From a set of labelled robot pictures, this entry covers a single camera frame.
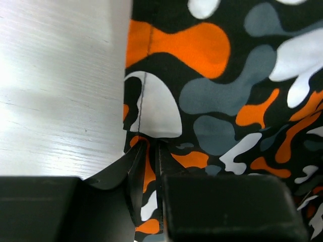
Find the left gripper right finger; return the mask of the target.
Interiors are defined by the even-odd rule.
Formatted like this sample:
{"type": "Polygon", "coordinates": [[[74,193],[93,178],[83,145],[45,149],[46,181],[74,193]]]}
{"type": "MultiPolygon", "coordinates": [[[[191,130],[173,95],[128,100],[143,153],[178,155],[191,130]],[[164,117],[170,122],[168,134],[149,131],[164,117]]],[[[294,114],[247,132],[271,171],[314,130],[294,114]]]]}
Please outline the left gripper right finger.
{"type": "Polygon", "coordinates": [[[155,147],[166,241],[309,241],[286,185],[271,175],[193,175],[155,147]]]}

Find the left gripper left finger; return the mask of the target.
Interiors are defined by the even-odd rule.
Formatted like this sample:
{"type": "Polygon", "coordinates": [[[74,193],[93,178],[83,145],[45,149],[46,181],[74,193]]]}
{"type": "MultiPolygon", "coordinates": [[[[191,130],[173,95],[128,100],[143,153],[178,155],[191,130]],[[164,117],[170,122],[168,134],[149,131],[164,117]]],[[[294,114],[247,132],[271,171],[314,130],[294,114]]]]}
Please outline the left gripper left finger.
{"type": "Polygon", "coordinates": [[[1,177],[1,241],[133,241],[147,143],[87,179],[1,177]]]}

